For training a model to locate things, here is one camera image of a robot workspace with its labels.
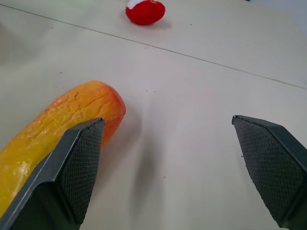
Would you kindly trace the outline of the red and white plush toy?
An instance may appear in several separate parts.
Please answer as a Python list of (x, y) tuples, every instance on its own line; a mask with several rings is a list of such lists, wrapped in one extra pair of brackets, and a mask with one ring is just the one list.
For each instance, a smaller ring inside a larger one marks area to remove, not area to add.
[(163, 18), (165, 6), (158, 0), (129, 0), (125, 14), (135, 24), (150, 25)]

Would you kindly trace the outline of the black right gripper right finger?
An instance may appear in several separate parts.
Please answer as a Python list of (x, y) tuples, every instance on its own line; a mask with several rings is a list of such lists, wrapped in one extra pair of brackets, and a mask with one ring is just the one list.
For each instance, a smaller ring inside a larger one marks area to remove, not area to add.
[(307, 149), (283, 126), (232, 118), (249, 176), (280, 228), (307, 230)]

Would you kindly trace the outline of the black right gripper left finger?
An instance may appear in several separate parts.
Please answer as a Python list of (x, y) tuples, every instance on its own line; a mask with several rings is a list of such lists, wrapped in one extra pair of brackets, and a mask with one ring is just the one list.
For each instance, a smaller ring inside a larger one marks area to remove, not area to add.
[(105, 121), (69, 128), (0, 218), (0, 230), (79, 230), (97, 176)]

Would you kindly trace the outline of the yellow orange mango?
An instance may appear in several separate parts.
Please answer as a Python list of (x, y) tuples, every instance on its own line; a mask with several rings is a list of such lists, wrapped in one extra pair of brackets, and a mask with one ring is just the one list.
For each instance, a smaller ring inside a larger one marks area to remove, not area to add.
[(119, 93), (97, 80), (83, 83), (55, 99), (0, 150), (0, 217), (67, 129), (94, 118), (104, 118), (101, 144), (104, 148), (125, 113), (126, 106)]

